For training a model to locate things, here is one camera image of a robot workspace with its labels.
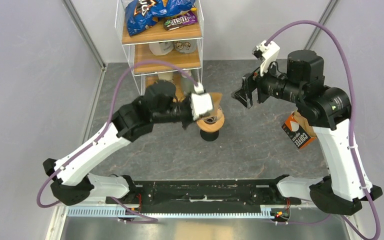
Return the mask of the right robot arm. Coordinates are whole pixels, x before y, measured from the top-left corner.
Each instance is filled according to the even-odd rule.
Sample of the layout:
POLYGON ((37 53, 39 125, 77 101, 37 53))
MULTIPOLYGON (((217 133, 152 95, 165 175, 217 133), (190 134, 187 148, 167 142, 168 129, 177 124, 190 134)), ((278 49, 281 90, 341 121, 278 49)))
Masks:
POLYGON ((379 198, 383 191, 366 179, 364 191, 349 140, 352 104, 346 92, 324 84, 324 59, 311 50, 296 50, 287 58, 286 72, 277 67, 277 53, 254 50, 261 65, 242 78, 232 97, 246 108, 269 97, 294 103, 319 140, 329 175, 323 178, 287 176, 268 191, 269 200, 280 205, 288 198, 312 201, 327 214, 351 216, 362 209, 362 201, 379 198))

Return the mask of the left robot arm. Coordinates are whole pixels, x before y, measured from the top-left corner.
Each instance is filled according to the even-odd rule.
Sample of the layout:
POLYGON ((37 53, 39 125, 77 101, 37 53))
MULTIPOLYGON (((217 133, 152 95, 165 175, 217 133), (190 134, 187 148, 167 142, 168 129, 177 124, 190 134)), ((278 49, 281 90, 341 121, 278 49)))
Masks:
POLYGON ((130 176, 99 176, 92 174, 92 169, 114 152, 151 133, 155 124, 181 123, 187 128, 196 121, 215 116, 221 98, 221 93, 207 92, 198 84, 178 100, 173 83, 156 81, 146 88, 144 95, 115 111, 109 122, 74 152, 43 162, 53 196, 67 206, 90 198, 110 197, 132 204, 137 191, 130 176))

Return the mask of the single brown paper filter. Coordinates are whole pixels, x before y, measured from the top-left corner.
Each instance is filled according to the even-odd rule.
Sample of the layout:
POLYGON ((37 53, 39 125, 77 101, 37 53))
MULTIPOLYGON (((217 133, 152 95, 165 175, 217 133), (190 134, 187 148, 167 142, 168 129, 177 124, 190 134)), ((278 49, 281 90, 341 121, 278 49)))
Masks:
POLYGON ((213 104, 213 110, 210 112, 210 117, 217 116, 223 94, 221 92, 210 92, 209 94, 213 104))

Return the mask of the wooden ring dripper holder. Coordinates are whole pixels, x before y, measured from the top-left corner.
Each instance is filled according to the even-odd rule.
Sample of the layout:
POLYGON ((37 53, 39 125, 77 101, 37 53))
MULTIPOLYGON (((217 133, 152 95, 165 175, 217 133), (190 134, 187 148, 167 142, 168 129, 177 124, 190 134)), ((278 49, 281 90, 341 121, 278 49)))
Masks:
POLYGON ((225 123, 225 117, 223 114, 223 116, 215 124, 207 124, 204 122, 204 119, 200 119, 196 123, 198 127, 203 131, 215 132, 215 131, 219 131, 223 127, 225 123))

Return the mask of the clear glass dripper cone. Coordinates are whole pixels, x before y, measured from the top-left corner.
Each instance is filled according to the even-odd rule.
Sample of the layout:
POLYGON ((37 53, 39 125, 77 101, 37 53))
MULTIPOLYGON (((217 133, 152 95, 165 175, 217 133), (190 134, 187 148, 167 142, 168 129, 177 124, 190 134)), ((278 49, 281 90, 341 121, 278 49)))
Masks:
POLYGON ((218 106, 217 110, 211 114, 211 116, 204 118, 203 121, 206 124, 215 124, 223 116, 223 110, 221 106, 218 106))

